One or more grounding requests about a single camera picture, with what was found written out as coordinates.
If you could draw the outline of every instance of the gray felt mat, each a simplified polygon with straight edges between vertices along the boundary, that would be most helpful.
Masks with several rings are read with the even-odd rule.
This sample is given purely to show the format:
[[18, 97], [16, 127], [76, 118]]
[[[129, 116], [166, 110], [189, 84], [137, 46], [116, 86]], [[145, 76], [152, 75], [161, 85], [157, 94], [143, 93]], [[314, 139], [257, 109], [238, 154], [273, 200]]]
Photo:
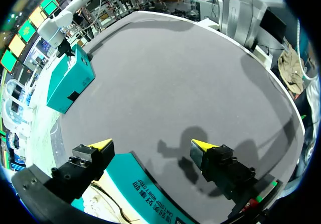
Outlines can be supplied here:
[[67, 155], [113, 138], [201, 223], [226, 219], [233, 201], [189, 157], [192, 138], [225, 144], [239, 161], [287, 182], [303, 144], [299, 120], [269, 73], [199, 26], [133, 13], [85, 48], [96, 79], [61, 116]]

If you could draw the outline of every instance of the metal rack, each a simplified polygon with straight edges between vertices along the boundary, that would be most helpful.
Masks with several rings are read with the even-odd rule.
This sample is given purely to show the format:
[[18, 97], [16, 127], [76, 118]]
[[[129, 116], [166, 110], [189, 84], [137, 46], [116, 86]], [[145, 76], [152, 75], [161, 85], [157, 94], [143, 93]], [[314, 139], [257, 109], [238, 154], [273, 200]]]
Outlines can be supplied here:
[[[147, 3], [151, 2], [151, 1], [153, 1], [153, 0], [141, 0], [139, 5], [145, 5], [145, 4], [147, 4]], [[103, 28], [106, 28], [106, 27], [110, 26], [111, 24], [116, 22], [119, 18], [122, 18], [122, 17], [130, 14], [131, 12], [133, 12], [135, 10], [139, 10], [139, 8], [137, 7], [136, 0], [110, 0], [110, 3], [113, 4], [117, 8], [117, 13], [115, 15], [114, 12], [109, 10], [108, 7], [107, 7], [107, 4], [102, 5], [100, 13], [99, 13], [99, 17], [104, 15], [104, 14], [107, 14], [108, 15], [108, 19], [110, 19], [110, 20], [105, 22], [105, 23], [102, 23], [101, 21], [99, 21], [99, 18], [98, 18], [97, 23], [98, 23], [100, 29], [103, 29]], [[97, 17], [98, 9], [99, 9], [99, 7], [97, 7], [96, 9], [91, 11], [93, 19], [95, 19]]]

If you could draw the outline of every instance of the teal box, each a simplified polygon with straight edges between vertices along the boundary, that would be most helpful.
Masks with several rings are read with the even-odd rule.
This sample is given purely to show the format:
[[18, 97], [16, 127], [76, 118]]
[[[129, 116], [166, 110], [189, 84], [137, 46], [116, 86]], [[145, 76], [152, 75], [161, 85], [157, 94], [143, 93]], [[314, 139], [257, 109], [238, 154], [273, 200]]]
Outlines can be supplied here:
[[84, 50], [76, 44], [76, 63], [68, 70], [69, 57], [64, 58], [52, 72], [47, 106], [65, 114], [81, 92], [95, 79], [90, 61]]

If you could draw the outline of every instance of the bolt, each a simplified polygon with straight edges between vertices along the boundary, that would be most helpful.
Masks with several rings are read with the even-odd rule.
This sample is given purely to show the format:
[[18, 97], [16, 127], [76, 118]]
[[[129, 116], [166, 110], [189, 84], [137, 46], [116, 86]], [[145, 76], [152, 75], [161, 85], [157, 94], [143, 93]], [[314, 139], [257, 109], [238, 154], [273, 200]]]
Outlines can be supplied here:
[[70, 174], [66, 174], [66, 175], [64, 175], [64, 178], [65, 178], [65, 180], [70, 180], [71, 176], [70, 176]]
[[81, 165], [81, 166], [84, 166], [84, 165], [86, 165], [86, 161], [84, 161], [84, 160], [81, 160], [81, 161], [80, 161], [80, 165]]

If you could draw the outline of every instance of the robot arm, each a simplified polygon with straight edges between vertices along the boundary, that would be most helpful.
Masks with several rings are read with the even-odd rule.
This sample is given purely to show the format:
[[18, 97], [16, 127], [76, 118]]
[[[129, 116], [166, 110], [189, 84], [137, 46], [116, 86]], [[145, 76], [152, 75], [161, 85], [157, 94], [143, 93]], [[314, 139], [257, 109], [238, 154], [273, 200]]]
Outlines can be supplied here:
[[73, 14], [90, 0], [72, 0], [71, 3], [53, 19], [46, 19], [38, 28], [38, 34], [52, 47], [59, 48], [64, 44], [64, 34], [60, 32], [61, 27], [72, 23]]

